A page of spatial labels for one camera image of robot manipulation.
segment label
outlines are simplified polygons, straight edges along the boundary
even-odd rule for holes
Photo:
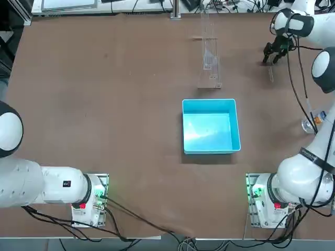
[[[63,187],[71,187],[71,181],[70,180],[64,180],[63,181]]]
[[[314,119],[316,125],[322,124],[326,118],[327,114],[325,111],[319,113],[319,115]]]

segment black cable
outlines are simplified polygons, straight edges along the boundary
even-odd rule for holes
[[[118,207],[122,208],[122,209],[125,210],[126,212],[132,214],[133,217],[135,217],[135,218],[137,218],[137,219],[139,219],[139,220],[145,222],[146,224],[148,224],[148,225],[154,227],[155,229],[158,229],[158,230],[160,230],[160,231],[163,231],[163,232],[166,232],[166,233],[170,234],[171,236],[173,236],[173,237],[177,240],[178,244],[181,243],[181,241],[179,241],[179,239],[173,234],[173,231],[164,229],[164,228],[162,228],[162,227],[160,227],[160,226],[157,226],[157,225],[153,224],[152,222],[150,222],[150,221],[148,221],[147,219],[145,219],[145,218],[139,216],[138,214],[135,214],[134,212],[130,211],[129,209],[127,209],[127,208],[125,208],[124,206],[122,206],[120,203],[116,202],[115,200],[113,200],[113,199],[111,199],[111,198],[109,198],[109,197],[107,197],[107,196],[101,195],[100,198],[109,200],[110,202],[114,203],[115,205],[117,205]]]
[[[269,31],[270,31],[270,33],[271,33],[272,35],[274,35],[274,36],[277,36],[277,34],[272,32],[272,30],[271,30],[271,25],[274,24],[273,21],[276,19],[276,17],[277,17],[281,12],[282,12],[282,10],[276,12],[276,14],[274,14],[274,16],[272,17],[271,22],[270,22]]]
[[[288,226],[289,226],[289,224],[290,224],[291,221],[293,221],[293,223],[292,223],[292,227],[293,227],[295,225],[295,222],[294,222],[295,221],[295,212],[293,213],[293,216],[290,218],[290,220],[288,222]],[[291,244],[292,239],[293,239],[293,233],[291,234],[291,237],[290,237],[288,243],[285,246],[280,247],[280,246],[276,246],[273,243],[271,243],[271,245],[274,246],[275,248],[287,248]]]
[[[64,251],[67,251],[67,249],[64,247],[63,242],[62,242],[61,239],[59,239],[59,242],[61,243],[63,250],[64,250]]]
[[[148,225],[150,225],[150,226],[152,226],[152,227],[154,227],[154,228],[156,228],[156,229],[158,229],[158,230],[161,230],[161,231],[166,232],[166,233],[172,233],[172,231],[167,230],[167,229],[164,229],[164,228],[162,228],[162,227],[160,227],[160,226],[157,226],[157,225],[153,224],[152,222],[150,222],[150,221],[144,219],[143,217],[141,217],[141,216],[135,214],[134,212],[130,211],[129,209],[125,208],[124,206],[122,206],[121,204],[119,204],[118,202],[116,202],[115,200],[113,200],[113,199],[111,199],[111,198],[109,198],[109,197],[107,197],[107,196],[102,195],[102,196],[100,196],[100,198],[109,200],[110,202],[114,203],[114,204],[117,205],[118,207],[120,207],[120,208],[122,208],[123,210],[127,211],[128,213],[132,214],[134,217],[136,217],[136,218],[138,218],[138,219],[144,221],[146,224],[148,224]]]
[[[234,1],[234,0],[231,0],[231,1],[232,1],[232,3],[234,4],[234,8],[235,8],[236,12],[238,13],[238,12],[239,12],[239,10],[238,10],[238,7],[237,7],[237,5],[236,5],[235,1]]]
[[[334,196],[335,196],[335,175],[333,175],[333,191],[332,191],[331,196],[329,197],[329,199],[327,201],[325,201],[324,203],[321,203],[321,204],[319,204],[317,206],[312,206],[312,208],[322,208],[322,207],[328,205],[329,203],[332,202]],[[302,199],[301,202],[302,202],[302,204],[304,206],[306,206],[304,199]]]
[[[287,43],[287,69],[288,69],[289,80],[290,80],[290,82],[291,82],[292,89],[293,89],[294,95],[295,95],[295,97],[296,97],[296,99],[297,99],[297,101],[298,101],[298,104],[299,104],[299,106],[300,106],[301,110],[303,111],[303,113],[304,113],[306,119],[308,120],[308,122],[310,123],[311,127],[313,128],[313,130],[314,130],[314,132],[315,132],[315,134],[316,134],[317,131],[316,131],[316,129],[315,129],[313,123],[311,122],[309,116],[307,115],[305,109],[303,108],[303,106],[302,106],[302,104],[301,104],[301,102],[300,102],[300,100],[299,100],[297,91],[296,91],[296,89],[295,89],[295,87],[294,87],[294,84],[293,84],[292,74],[291,74],[291,65],[290,65],[290,63],[289,63],[289,50],[288,50],[288,47],[289,47],[289,42]]]
[[[127,251],[130,248],[134,247],[136,244],[138,244],[141,241],[141,239],[135,239],[133,240],[128,247],[125,247],[123,249],[120,249],[119,251]]]
[[[163,6],[163,0],[160,0],[160,3],[161,3],[161,6],[162,6],[163,11],[164,11],[164,13],[165,13],[166,11],[165,11],[164,6]]]
[[[222,5],[223,9],[226,9],[229,13],[231,13],[230,9],[228,9],[226,6]]]
[[[229,244],[230,244],[230,242],[227,243],[225,249],[223,249],[222,251],[227,251],[227,248],[228,248]]]
[[[38,221],[41,221],[41,222],[47,222],[47,223],[51,223],[51,224],[54,224],[54,225],[59,225],[61,226],[62,228],[64,228],[66,231],[68,231],[69,233],[71,233],[74,237],[76,237],[77,239],[80,239],[81,241],[90,241],[90,242],[100,242],[102,239],[100,240],[93,240],[93,239],[90,239],[89,237],[87,237],[87,235],[85,235],[80,229],[78,229],[77,227],[74,227],[74,226],[71,226],[69,224],[65,224],[65,223],[60,223],[60,222],[57,222],[51,218],[48,218],[50,219],[51,221],[48,221],[48,220],[45,220],[45,219],[41,219],[35,215],[33,215],[32,212],[30,212],[28,209],[25,209],[25,211],[33,218],[35,218],[36,220]],[[82,238],[82,237],[79,237],[78,235],[76,235],[75,233],[73,233],[71,230],[67,229],[65,226],[69,227],[69,228],[72,228],[72,229],[75,229],[77,230],[78,232],[80,232],[85,238]]]
[[[322,215],[323,217],[332,217],[332,214],[330,213],[330,214],[324,214],[324,213],[321,213],[321,212],[319,212],[318,210],[316,210],[316,209],[314,209],[314,208],[310,208],[312,211],[314,211],[314,212],[316,212],[316,213],[318,213],[318,214],[320,214],[320,215]]]
[[[264,13],[264,5],[266,4],[266,0],[265,0],[265,3],[263,1],[264,0],[262,0],[262,13]]]
[[[307,88],[306,88],[306,81],[305,81],[305,74],[304,74],[304,68],[303,68],[303,64],[302,64],[302,59],[300,57],[300,38],[299,36],[297,37],[297,46],[298,46],[298,59],[299,59],[299,65],[300,65],[300,70],[301,70],[301,75],[303,76],[303,85],[304,85],[304,92],[305,92],[305,97],[306,97],[306,100],[307,102],[308,101],[308,95],[307,95]],[[315,119],[313,117],[313,113],[312,111],[309,111],[309,114],[310,114],[310,117],[311,117],[311,120],[313,122],[313,125],[314,125],[314,128],[315,128],[315,134],[318,133],[318,127],[316,125],[316,122],[315,122]]]
[[[257,8],[258,8],[259,12],[261,12],[261,9],[260,9],[260,7],[257,5],[257,2],[256,2],[256,0],[254,0],[254,1],[247,0],[247,1],[248,1],[248,2],[250,2],[250,3],[253,3],[252,12],[253,12],[253,10],[254,10],[254,7],[255,7],[255,6],[257,6]]]
[[[0,59],[0,64],[7,69],[7,71],[10,73],[12,71],[12,68],[9,67],[4,61]]]
[[[32,209],[32,210],[30,210],[31,213],[33,213],[33,214],[37,214],[37,215],[42,216],[42,217],[45,217],[45,218],[49,218],[49,219],[51,219],[51,220],[61,221],[61,222],[68,222],[68,223],[71,223],[71,224],[73,224],[73,223],[77,223],[77,224],[81,224],[81,225],[89,226],[89,227],[91,227],[91,228],[93,228],[93,229],[97,229],[97,230],[99,230],[99,231],[106,232],[106,233],[110,233],[110,234],[113,234],[113,235],[116,235],[116,236],[117,236],[117,233],[115,233],[115,232],[113,232],[113,231],[110,231],[110,230],[101,229],[101,228],[99,228],[99,227],[96,227],[96,226],[93,226],[93,225],[90,225],[90,224],[87,224],[87,223],[84,223],[84,222],[73,221],[73,220],[65,220],[65,219],[59,219],[59,218],[57,218],[57,217],[53,217],[53,216],[50,216],[50,215],[47,215],[47,214],[40,213],[40,212],[38,212],[36,209],[34,209],[34,208],[32,208],[32,207],[29,207],[29,208]]]
[[[264,245],[266,242],[263,242],[263,243],[257,243],[257,244],[254,244],[254,245],[250,245],[250,246],[240,246],[232,241],[229,241],[229,243],[231,243],[232,245],[236,246],[236,247],[242,247],[242,248],[249,248],[249,247],[257,247],[257,246],[261,246],[261,245]]]
[[[216,9],[216,12],[219,14],[218,8],[216,7],[216,5],[215,5],[215,3],[214,3],[214,0],[212,1],[212,3],[214,4],[214,7],[215,7],[215,9]]]
[[[312,47],[307,47],[307,46],[303,46],[303,45],[300,45],[299,46],[300,48],[304,48],[304,49],[308,49],[308,50],[313,50],[313,51],[322,51],[323,49],[320,49],[320,48],[312,48]]]
[[[116,223],[116,219],[115,219],[113,213],[112,213],[108,208],[105,208],[105,211],[106,211],[106,212],[109,214],[109,216],[111,217],[111,219],[112,219],[112,221],[113,221],[113,225],[114,225],[115,231],[116,231],[116,233],[118,234],[118,237],[120,238],[120,240],[123,241],[123,242],[128,242],[128,241],[132,241],[132,242],[133,242],[134,239],[129,240],[129,239],[127,239],[126,237],[124,237],[124,236],[121,235],[120,230],[119,230],[119,227],[118,227],[118,225],[117,225],[117,223]]]
[[[136,5],[137,5],[137,2],[138,2],[138,0],[136,0],[136,2],[135,2],[135,4],[134,4],[134,7],[132,8],[131,13],[134,13],[134,9],[135,9],[135,7],[136,7]]]

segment wire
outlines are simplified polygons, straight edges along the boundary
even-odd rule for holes
[[[132,241],[132,242],[133,242],[134,239],[129,240],[129,239],[127,239],[126,237],[124,237],[124,236],[122,236],[122,235],[120,234],[120,230],[119,230],[119,227],[117,226],[116,219],[115,219],[113,213],[112,213],[108,208],[105,208],[105,211],[106,211],[106,212],[109,214],[109,216],[111,217],[111,219],[112,219],[112,221],[113,221],[113,225],[114,225],[115,231],[116,231],[116,233],[118,234],[118,237],[120,238],[120,240],[123,241],[123,242],[128,242],[128,241]]]
[[[63,242],[62,242],[61,239],[59,239],[59,242],[61,243],[63,250],[64,250],[64,251],[67,251],[67,249],[64,247]]]
[[[255,6],[257,6],[257,8],[258,8],[259,12],[261,12],[261,9],[260,9],[260,7],[257,5],[257,2],[256,2],[256,0],[254,0],[254,1],[247,0],[247,1],[248,1],[248,2],[250,2],[250,3],[253,3],[252,12],[253,12],[253,10],[254,10]]]
[[[164,11],[164,13],[165,13],[166,11],[165,11],[164,6],[163,6],[163,0],[160,0],[160,3],[161,3],[161,6],[162,6],[163,11]]]
[[[215,7],[215,9],[216,9],[216,12],[219,14],[218,8],[216,7],[214,1],[212,1],[212,3],[214,4],[214,7]]]
[[[120,249],[119,251],[127,251],[130,248],[134,247],[136,244],[138,244],[142,239],[134,239],[128,247],[125,247],[123,249]]]
[[[324,203],[321,203],[321,204],[316,205],[316,206],[312,206],[312,208],[321,208],[321,207],[324,207],[324,206],[328,205],[329,203],[332,202],[334,196],[335,196],[335,175],[333,175],[333,191],[332,191],[331,196],[329,197],[329,199],[327,201],[325,201]],[[305,203],[304,199],[302,199],[301,202],[304,206],[306,206],[306,203]]]
[[[231,13],[230,9],[228,9],[226,6],[222,5],[223,9],[226,9],[229,13]]]
[[[36,220],[38,221],[42,221],[42,222],[48,222],[48,223],[51,223],[51,224],[54,224],[54,225],[59,225],[61,227],[63,227],[66,231],[68,231],[69,233],[71,233],[74,237],[80,239],[81,241],[91,241],[91,242],[100,242],[102,239],[100,240],[93,240],[93,239],[90,239],[89,237],[87,237],[87,235],[85,235],[80,229],[78,229],[77,227],[74,227],[74,226],[71,226],[71,225],[68,225],[68,224],[65,224],[65,223],[59,223],[53,219],[51,219],[51,221],[48,221],[48,220],[45,220],[45,219],[41,219],[35,215],[33,215],[29,210],[25,209],[26,212],[32,216],[33,218],[35,218]],[[79,237],[78,235],[76,235],[75,233],[73,233],[71,230],[67,229],[65,226],[69,227],[69,228],[72,228],[72,229],[75,229],[77,230],[78,232],[80,232],[85,238],[81,238]]]
[[[177,251],[180,250],[180,248],[183,246],[183,244],[186,244],[186,245],[187,245],[187,249],[190,247],[193,251],[220,251],[220,250],[222,250],[223,248],[227,248],[229,242],[222,241],[222,242],[220,243],[220,245],[219,245],[218,247],[214,248],[214,249],[210,249],[210,250],[201,250],[201,249],[198,249],[197,246],[196,246],[197,241],[194,242],[193,239],[189,237],[189,238],[186,238],[185,240],[183,240],[183,241],[179,244],[179,246],[178,246],[178,250],[177,250]]]
[[[134,4],[134,7],[132,8],[131,13],[134,13],[134,9],[135,9],[135,7],[136,7],[136,5],[137,5],[137,2],[138,2],[138,0],[136,0],[136,2],[135,2],[135,4]]]
[[[181,243],[181,241],[179,241],[179,239],[173,234],[173,231],[171,231],[171,230],[167,230],[167,229],[165,229],[165,228],[163,228],[163,227],[160,227],[160,226],[155,225],[154,223],[152,223],[152,222],[148,221],[147,219],[145,219],[145,218],[139,216],[138,214],[135,214],[134,212],[130,211],[129,209],[127,209],[127,208],[125,208],[124,206],[122,206],[120,203],[116,202],[115,200],[113,200],[113,199],[111,199],[111,198],[109,198],[109,197],[107,197],[107,196],[101,195],[100,198],[109,200],[110,202],[114,203],[115,205],[117,205],[118,207],[122,208],[122,209],[125,210],[126,212],[130,213],[133,217],[135,217],[135,218],[137,218],[137,219],[139,219],[139,220],[145,222],[146,224],[148,224],[148,225],[154,227],[155,229],[158,229],[158,230],[160,230],[160,231],[163,231],[163,232],[166,232],[166,233],[170,234],[171,236],[173,236],[173,237],[177,240],[178,244]]]
[[[299,39],[299,36],[297,37],[297,46],[298,46],[298,59],[299,59],[299,65],[300,65],[300,70],[301,70],[301,75],[303,77],[303,85],[304,85],[304,92],[305,92],[305,97],[306,97],[306,101],[307,101],[307,105],[308,107],[310,108],[310,104],[309,104],[309,100],[308,100],[308,95],[307,95],[307,88],[306,88],[306,81],[305,81],[305,74],[304,74],[304,68],[303,68],[303,64],[302,64],[302,59],[300,57],[300,43],[299,43],[300,39]],[[310,108],[310,111],[309,111],[309,114],[310,114],[310,117],[311,117],[311,120],[313,122],[313,125],[314,125],[314,132],[315,134],[318,133],[318,127],[316,125],[316,122],[315,122],[315,119],[313,117],[313,113],[312,113],[312,110]]]
[[[314,212],[316,212],[316,213],[318,213],[318,214],[320,214],[320,215],[322,215],[323,217],[331,217],[332,216],[332,214],[330,213],[330,214],[324,214],[324,213],[321,213],[321,212],[319,212],[318,210],[316,210],[316,209],[314,209],[314,208],[310,208],[312,211],[314,211]]]
[[[303,108],[303,106],[302,106],[302,104],[301,104],[301,102],[300,102],[300,100],[299,100],[297,91],[296,91],[296,89],[295,89],[295,87],[294,87],[294,84],[293,84],[292,74],[291,74],[291,65],[290,65],[290,63],[289,63],[289,50],[288,50],[288,47],[289,47],[289,41],[288,41],[288,43],[287,43],[287,69],[288,69],[289,80],[290,80],[290,82],[291,82],[291,85],[292,85],[292,89],[293,89],[294,95],[295,95],[295,97],[296,97],[296,99],[297,99],[297,101],[298,101],[298,104],[299,104],[301,110],[303,111],[303,113],[304,113],[306,119],[308,120],[308,122],[310,123],[310,125],[311,125],[311,127],[313,128],[314,132],[316,133],[316,129],[315,129],[313,123],[311,122],[309,116],[307,115],[305,109]]]
[[[234,1],[234,0],[231,0],[231,1],[232,1],[232,3],[234,4],[234,7],[235,7],[235,10],[236,10],[236,12],[238,13],[238,12],[239,12],[239,10],[238,10],[238,7],[237,7],[237,5],[236,5],[235,1]]]
[[[290,218],[290,220],[289,220],[287,226],[289,226],[289,224],[290,224],[291,221],[292,221],[292,227],[293,227],[293,226],[295,225],[295,212],[293,213],[293,216]],[[293,233],[291,234],[291,237],[290,237],[288,243],[287,243],[285,246],[280,247],[280,246],[276,246],[276,245],[273,244],[273,243],[271,243],[271,245],[274,246],[275,248],[287,248],[287,247],[291,244],[292,239],[293,239]]]
[[[262,0],[262,13],[264,13],[264,5],[266,4],[266,1],[264,3],[264,1]]]
[[[300,48],[304,48],[304,49],[308,49],[308,50],[313,50],[313,51],[322,51],[323,49],[320,49],[320,48],[312,48],[312,47],[307,47],[307,46],[303,46],[303,45],[300,45],[299,46]]]
[[[96,227],[96,226],[93,226],[93,225],[90,225],[90,224],[87,224],[87,223],[84,223],[84,222],[79,222],[79,221],[73,221],[73,220],[65,220],[65,219],[59,219],[59,218],[56,218],[56,217],[53,217],[53,216],[50,216],[50,215],[47,215],[47,214],[43,214],[43,213],[40,213],[40,212],[38,212],[36,209],[34,209],[34,208],[32,208],[32,207],[23,207],[23,209],[25,209],[26,210],[26,212],[28,212],[30,215],[32,215],[32,214],[36,214],[36,215],[39,215],[39,216],[42,216],[42,217],[44,217],[44,218],[48,218],[48,219],[50,219],[50,220],[54,220],[54,221],[56,221],[57,223],[55,223],[55,224],[58,224],[58,225],[65,225],[64,223],[60,223],[60,222],[68,222],[68,223],[71,223],[71,224],[73,224],[73,223],[77,223],[77,224],[80,224],[80,225],[85,225],[85,226],[89,226],[89,227],[91,227],[91,228],[93,228],[93,229],[96,229],[96,230],[99,230],[99,231],[102,231],[102,232],[106,232],[106,233],[110,233],[110,234],[113,234],[113,235],[116,235],[116,236],[118,236],[117,235],[117,233],[115,233],[115,232],[113,232],[113,231],[110,231],[110,230],[106,230],[106,229],[101,229],[101,228],[99,228],[99,227]],[[71,225],[68,225],[69,227],[71,227],[71,228],[73,228],[73,229],[76,229],[77,231],[79,231],[79,232],[81,232],[78,228],[76,228],[76,227],[73,227],[73,226],[71,226]]]

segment cable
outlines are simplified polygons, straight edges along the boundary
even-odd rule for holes
[[[253,7],[252,7],[252,12],[253,12],[253,10],[254,10],[254,7],[255,6],[257,6],[257,8],[258,8],[258,10],[259,10],[259,12],[261,12],[261,9],[260,9],[260,7],[257,5],[257,3],[256,3],[256,0],[254,0],[254,1],[251,1],[251,0],[247,0],[248,2],[250,2],[250,3],[253,3]]]
[[[67,251],[67,249],[64,247],[64,245],[63,245],[63,243],[62,243],[62,240],[61,240],[61,239],[59,239],[59,242],[61,243],[63,250],[64,250],[64,251]]]
[[[307,88],[306,88],[306,81],[305,81],[305,74],[304,74],[304,68],[303,68],[303,64],[302,64],[302,59],[300,57],[300,43],[299,43],[300,39],[299,39],[299,36],[297,37],[297,46],[298,46],[298,59],[299,59],[299,65],[300,65],[300,70],[301,70],[301,75],[303,76],[303,85],[304,85],[304,92],[305,92],[305,97],[306,97],[306,101],[307,101],[307,105],[309,107],[309,114],[310,114],[310,117],[311,117],[311,120],[313,122],[313,125],[314,125],[314,132],[315,134],[318,133],[318,127],[316,125],[316,122],[315,122],[315,119],[313,117],[313,113],[312,113],[312,110],[311,110],[311,107],[310,107],[310,104],[309,104],[309,100],[308,100],[308,95],[307,95]]]
[[[232,3],[234,4],[234,8],[235,8],[236,12],[238,13],[238,12],[239,12],[239,10],[238,10],[238,7],[237,7],[237,5],[236,5],[235,1],[234,1],[234,0],[231,0],[231,1],[232,1]]]
[[[134,241],[133,239],[132,239],[132,240],[129,240],[129,239],[127,239],[126,237],[124,237],[124,236],[122,236],[122,235],[120,234],[119,227],[117,226],[116,219],[115,219],[113,213],[112,213],[107,207],[105,207],[105,211],[106,211],[106,212],[109,214],[109,216],[111,217],[111,219],[112,219],[112,221],[113,221],[113,225],[114,225],[115,231],[116,231],[116,233],[117,233],[117,236],[120,238],[120,240],[123,241],[123,242],[128,242],[128,241],[132,241],[132,242],[133,242],[133,241]]]
[[[307,46],[303,46],[303,45],[300,45],[299,46],[300,48],[304,48],[304,49],[308,49],[308,50],[313,50],[313,51],[322,51],[323,49],[320,49],[320,48],[312,48],[312,47],[307,47]]]
[[[100,241],[102,240],[102,239],[100,239],[100,240],[93,240],[93,239],[90,239],[89,237],[87,237],[87,235],[85,235],[85,234],[84,234],[80,229],[78,229],[77,227],[74,227],[74,226],[71,226],[71,225],[68,225],[68,224],[65,224],[65,223],[59,223],[59,222],[57,222],[57,221],[55,221],[55,220],[52,220],[52,219],[51,219],[51,221],[48,221],[48,220],[45,220],[45,219],[41,219],[41,218],[39,218],[39,217],[33,215],[29,210],[27,210],[27,209],[25,209],[25,210],[26,210],[26,212],[27,212],[30,216],[32,216],[33,218],[35,218],[35,219],[38,220],[38,221],[41,221],[41,222],[47,222],[47,223],[51,223],[51,224],[59,225],[59,226],[63,227],[66,231],[68,231],[68,232],[71,233],[74,237],[80,239],[81,241],[100,242]],[[81,238],[81,237],[79,237],[78,235],[76,235],[75,233],[73,233],[71,230],[67,229],[65,226],[77,230],[77,231],[80,232],[85,238]]]
[[[308,122],[310,123],[311,127],[313,128],[314,132],[316,133],[316,129],[315,129],[313,123],[311,122],[309,116],[307,115],[305,109],[303,108],[303,106],[302,106],[302,104],[301,104],[301,102],[300,102],[300,100],[299,100],[297,91],[296,91],[296,89],[295,89],[295,87],[294,87],[293,80],[292,80],[292,74],[291,74],[291,65],[290,65],[290,63],[289,63],[289,51],[288,51],[288,50],[287,50],[287,69],[288,69],[289,80],[290,80],[290,82],[291,82],[292,89],[293,89],[294,95],[295,95],[295,97],[296,97],[296,99],[297,99],[297,101],[298,101],[298,104],[299,104],[301,110],[303,111],[303,113],[304,113],[306,119],[308,120]]]
[[[331,217],[331,216],[333,216],[331,213],[330,214],[324,214],[324,213],[321,213],[321,212],[319,212],[318,210],[316,210],[316,209],[314,209],[314,208],[310,208],[312,211],[314,211],[314,212],[316,212],[316,213],[318,213],[318,214],[320,214],[320,215],[322,215],[323,217]]]
[[[0,59],[0,64],[6,69],[7,72],[11,73],[12,68],[9,67],[4,61]]]
[[[30,210],[26,210],[28,213],[36,214],[36,215],[39,215],[39,216],[42,216],[42,217],[45,217],[45,218],[49,218],[49,219],[51,219],[51,220],[55,220],[55,221],[58,222],[58,223],[56,223],[56,224],[65,225],[64,223],[60,223],[60,222],[68,222],[68,223],[71,223],[71,224],[73,224],[73,223],[77,223],[77,224],[81,224],[81,225],[89,226],[89,227],[91,227],[91,228],[93,228],[93,229],[97,229],[97,230],[102,231],[102,232],[106,232],[106,233],[110,233],[110,234],[113,234],[113,235],[118,236],[117,233],[115,233],[115,232],[113,232],[113,231],[109,231],[109,230],[106,230],[106,229],[101,229],[101,228],[98,228],[98,227],[96,227],[96,226],[93,226],[93,225],[84,223],[84,222],[73,221],[73,220],[65,220],[65,219],[59,219],[59,218],[56,218],[56,217],[53,217],[53,216],[50,216],[50,215],[47,215],[47,214],[40,213],[40,212],[38,212],[36,209],[34,209],[34,208],[32,208],[32,207],[28,207],[28,208],[30,209]],[[68,225],[68,226],[71,227],[71,228],[76,229],[77,231],[80,231],[80,230],[79,230],[78,228],[76,228],[76,227],[73,227],[73,226],[71,226],[71,225]]]
[[[156,229],[158,229],[160,231],[163,231],[163,232],[166,232],[166,233],[170,234],[171,236],[173,236],[177,240],[178,244],[181,243],[181,241],[179,241],[179,239],[173,234],[173,231],[164,229],[164,228],[162,228],[160,226],[157,226],[157,225],[153,224],[152,222],[150,222],[147,219],[139,216],[138,214],[135,214],[134,212],[130,211],[129,209],[127,209],[124,206],[122,206],[120,203],[116,202],[115,200],[113,200],[113,199],[111,199],[111,198],[109,198],[107,196],[101,195],[100,198],[109,200],[110,202],[114,203],[115,205],[117,205],[118,207],[122,208],[126,212],[130,213],[133,217],[135,217],[135,218],[137,218],[137,219],[145,222],[146,224],[148,224],[148,225],[150,225],[150,226],[152,226],[152,227],[154,227],[154,228],[156,228]]]
[[[137,2],[138,2],[138,0],[136,0],[136,2],[135,2],[135,4],[134,4],[134,7],[132,8],[131,13],[134,13],[134,9],[135,9],[135,7],[136,7],[136,5],[137,5]]]
[[[119,251],[127,251],[130,248],[134,247],[136,244],[138,244],[142,239],[135,239],[133,240],[128,247],[125,247],[123,249],[120,249]]]
[[[329,203],[332,202],[334,196],[335,196],[335,175],[333,175],[333,191],[332,191],[331,196],[329,197],[329,199],[327,201],[325,201],[324,203],[321,203],[321,204],[316,205],[316,206],[312,206],[312,208],[321,208],[321,207],[324,207],[324,206],[328,205]],[[304,199],[302,199],[301,202],[304,206],[306,206],[306,203],[305,203]]]
[[[266,4],[266,1],[265,1],[265,3],[263,2],[263,0],[262,0],[262,13],[264,13],[264,5]]]
[[[215,9],[216,9],[216,12],[219,14],[218,8],[216,7],[214,1],[212,1],[212,3],[214,4],[214,7],[215,7]]]
[[[162,6],[163,11],[164,11],[164,13],[165,13],[166,11],[165,11],[164,6],[163,6],[163,0],[160,0],[160,3],[161,3],[161,6]]]
[[[230,9],[228,9],[226,6],[222,6],[223,9],[226,9],[229,13],[231,13]]]
[[[138,219],[144,221],[146,224],[148,224],[148,225],[150,225],[150,226],[152,226],[152,227],[154,227],[154,228],[156,228],[156,229],[158,229],[158,230],[161,230],[161,231],[166,232],[166,233],[173,233],[172,231],[167,230],[167,229],[164,229],[164,228],[162,228],[162,227],[160,227],[160,226],[157,226],[157,225],[153,224],[152,222],[150,222],[150,221],[144,219],[143,217],[141,217],[141,216],[135,214],[134,212],[130,211],[129,209],[125,208],[124,206],[122,206],[121,204],[119,204],[118,202],[116,202],[115,200],[113,200],[113,199],[111,199],[111,198],[109,198],[109,197],[107,197],[107,196],[101,195],[100,198],[109,200],[110,202],[112,202],[112,203],[114,203],[115,205],[119,206],[119,207],[122,208],[123,210],[125,210],[125,211],[127,211],[128,213],[132,214],[134,217],[136,217],[136,218],[138,218]]]
[[[280,240],[282,238],[279,237],[279,238],[276,238],[274,240],[270,240],[271,237],[274,235],[274,233],[278,230],[278,227],[280,226],[280,224],[291,214],[295,213],[295,211],[299,210],[302,206],[301,205],[298,205],[293,211],[291,211],[289,214],[285,215],[277,224],[277,226],[274,228],[273,232],[271,233],[271,235],[265,239],[265,240],[262,240],[262,239],[256,239],[255,241],[258,241],[258,242],[261,242],[261,243],[257,243],[257,244],[254,244],[254,245],[250,245],[250,246],[240,246],[232,241],[230,241],[231,244],[233,244],[234,246],[237,246],[237,247],[242,247],[242,248],[249,248],[249,247],[256,247],[256,246],[261,246],[261,245],[264,245],[265,243],[275,243],[275,244],[279,244],[281,243]]]
[[[290,224],[291,221],[292,221],[292,227],[293,227],[293,226],[295,225],[295,212],[293,213],[293,216],[290,218],[290,220],[289,220],[287,226],[289,226],[289,224]],[[291,244],[292,239],[293,239],[293,233],[291,234],[291,237],[290,237],[288,243],[287,243],[285,246],[280,247],[280,246],[276,246],[276,245],[273,244],[273,243],[271,243],[271,245],[274,246],[275,248],[287,248],[287,247]]]

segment clear acrylic stand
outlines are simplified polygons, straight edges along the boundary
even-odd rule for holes
[[[217,38],[214,34],[214,23],[209,14],[201,6],[201,28],[203,45],[203,67],[200,71],[198,88],[221,88],[220,58],[218,55]]]

